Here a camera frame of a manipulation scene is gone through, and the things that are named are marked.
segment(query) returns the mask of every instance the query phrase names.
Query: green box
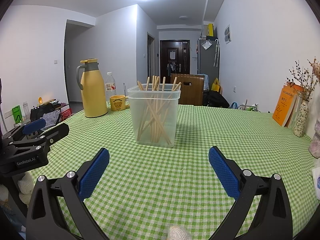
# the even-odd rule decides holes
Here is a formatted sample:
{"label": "green box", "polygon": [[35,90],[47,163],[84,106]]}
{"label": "green box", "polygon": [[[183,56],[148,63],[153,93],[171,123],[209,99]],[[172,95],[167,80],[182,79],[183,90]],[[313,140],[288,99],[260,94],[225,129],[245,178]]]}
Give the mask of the green box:
{"label": "green box", "polygon": [[22,122],[22,113],[21,113],[20,106],[16,106],[12,108],[12,114],[13,114],[14,121],[16,123]]}

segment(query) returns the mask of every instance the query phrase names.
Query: bottle label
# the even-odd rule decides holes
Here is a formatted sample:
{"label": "bottle label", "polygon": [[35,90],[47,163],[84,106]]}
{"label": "bottle label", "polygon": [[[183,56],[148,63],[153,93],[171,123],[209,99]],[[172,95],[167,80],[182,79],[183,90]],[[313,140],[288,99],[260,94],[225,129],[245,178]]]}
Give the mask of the bottle label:
{"label": "bottle label", "polygon": [[106,91],[116,90],[116,84],[107,84],[106,83]]}

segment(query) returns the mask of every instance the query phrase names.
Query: gray refrigerator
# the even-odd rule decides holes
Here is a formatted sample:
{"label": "gray refrigerator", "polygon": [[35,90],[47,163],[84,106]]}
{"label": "gray refrigerator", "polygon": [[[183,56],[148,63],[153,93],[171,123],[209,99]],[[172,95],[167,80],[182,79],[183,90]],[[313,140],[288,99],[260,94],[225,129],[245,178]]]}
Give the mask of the gray refrigerator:
{"label": "gray refrigerator", "polygon": [[216,47],[217,39],[217,37],[210,37],[212,45],[208,49],[203,47],[207,40],[198,40],[198,74],[208,75],[209,89],[211,89],[215,78],[219,79],[220,55]]}

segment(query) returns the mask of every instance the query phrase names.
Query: power outlet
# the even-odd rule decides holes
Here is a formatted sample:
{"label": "power outlet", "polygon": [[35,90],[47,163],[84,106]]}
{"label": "power outlet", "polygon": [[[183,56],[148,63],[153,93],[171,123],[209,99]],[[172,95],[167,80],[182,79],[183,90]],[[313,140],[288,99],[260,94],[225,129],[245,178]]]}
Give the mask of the power outlet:
{"label": "power outlet", "polygon": [[12,110],[9,110],[3,114],[4,118],[8,118],[11,115],[12,115]]}

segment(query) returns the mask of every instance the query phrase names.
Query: ceramic vase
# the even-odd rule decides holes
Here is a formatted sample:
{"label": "ceramic vase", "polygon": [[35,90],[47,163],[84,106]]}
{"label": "ceramic vase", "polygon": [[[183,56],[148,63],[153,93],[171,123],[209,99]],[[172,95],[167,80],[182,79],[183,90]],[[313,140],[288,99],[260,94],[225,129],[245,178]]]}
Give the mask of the ceramic vase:
{"label": "ceramic vase", "polygon": [[315,135],[313,136],[312,142],[309,146],[309,152],[315,157],[320,158],[320,117],[318,117],[315,125]]}
{"label": "ceramic vase", "polygon": [[304,128],[307,123],[307,118],[309,114],[309,102],[303,100],[300,106],[300,111],[293,127],[293,133],[295,136],[301,137],[304,132]]}

